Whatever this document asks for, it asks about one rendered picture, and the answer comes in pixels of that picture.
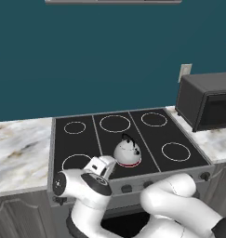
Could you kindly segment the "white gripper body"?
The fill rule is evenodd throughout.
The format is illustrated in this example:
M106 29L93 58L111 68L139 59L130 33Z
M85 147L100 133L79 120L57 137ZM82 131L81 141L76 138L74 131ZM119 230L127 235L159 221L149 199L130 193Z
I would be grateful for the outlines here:
M99 157L100 160L100 176L108 180L109 176L112 174L113 169L116 165L116 161L113 157L109 155L104 155Z

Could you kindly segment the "oven door with dark window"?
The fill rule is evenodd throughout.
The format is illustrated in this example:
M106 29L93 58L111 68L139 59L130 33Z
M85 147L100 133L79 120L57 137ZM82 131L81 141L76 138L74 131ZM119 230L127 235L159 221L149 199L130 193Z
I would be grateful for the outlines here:
M109 197L97 202L75 199L58 206L58 238L199 238L170 215L150 215L140 205L109 209Z

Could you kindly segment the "grey cupboard door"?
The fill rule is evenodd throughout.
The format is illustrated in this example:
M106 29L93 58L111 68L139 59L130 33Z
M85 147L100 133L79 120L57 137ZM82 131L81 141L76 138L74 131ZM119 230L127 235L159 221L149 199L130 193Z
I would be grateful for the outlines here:
M226 217L226 163L216 165L207 190L206 202Z
M47 192L0 196L0 238L57 238Z

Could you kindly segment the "black microwave oven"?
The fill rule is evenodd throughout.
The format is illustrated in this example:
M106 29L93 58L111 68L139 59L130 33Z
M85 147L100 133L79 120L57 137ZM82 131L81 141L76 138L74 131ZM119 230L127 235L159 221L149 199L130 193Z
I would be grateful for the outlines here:
M175 109L193 132L226 128L226 73L183 75Z

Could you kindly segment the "black hob with grey frame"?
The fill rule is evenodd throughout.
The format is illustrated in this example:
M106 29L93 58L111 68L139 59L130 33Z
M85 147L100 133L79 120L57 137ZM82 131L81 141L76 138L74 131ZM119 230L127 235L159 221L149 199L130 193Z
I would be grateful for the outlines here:
M139 145L141 162L128 168L117 165L110 175L113 198L110 208L137 205L145 181L187 173L197 187L195 196L206 195L209 180L200 175L214 166L164 108L58 117L52 120L51 175L62 169L82 168L92 157L112 155L127 133ZM124 185L132 192L122 193Z

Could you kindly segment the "white wall socket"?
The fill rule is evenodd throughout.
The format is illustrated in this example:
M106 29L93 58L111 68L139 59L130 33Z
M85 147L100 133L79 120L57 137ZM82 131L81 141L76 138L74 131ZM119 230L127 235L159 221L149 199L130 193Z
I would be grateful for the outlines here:
M191 73L191 69L192 69L192 64L189 63L189 64L182 64L180 66L180 70L179 70L179 80L178 82L180 82L180 79L183 75L187 75L187 74L190 74Z

